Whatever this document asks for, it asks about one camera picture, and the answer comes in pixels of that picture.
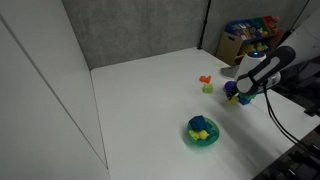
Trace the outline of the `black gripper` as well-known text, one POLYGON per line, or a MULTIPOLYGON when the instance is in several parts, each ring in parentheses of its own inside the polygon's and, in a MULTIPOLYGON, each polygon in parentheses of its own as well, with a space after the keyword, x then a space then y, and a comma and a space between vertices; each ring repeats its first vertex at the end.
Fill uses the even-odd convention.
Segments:
POLYGON ((228 99, 231 99, 234 95, 236 95, 239 90, 237 88, 237 83, 234 81, 228 81, 225 83, 225 92, 228 99))

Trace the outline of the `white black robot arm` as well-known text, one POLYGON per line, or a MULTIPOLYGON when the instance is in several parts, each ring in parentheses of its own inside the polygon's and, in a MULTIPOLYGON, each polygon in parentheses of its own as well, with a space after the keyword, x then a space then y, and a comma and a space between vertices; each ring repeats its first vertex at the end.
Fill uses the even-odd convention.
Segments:
POLYGON ((320 9, 305 19, 269 55, 250 52, 241 61, 234 86, 226 88, 228 99, 237 93, 252 96, 280 81, 280 71, 320 55, 320 9))

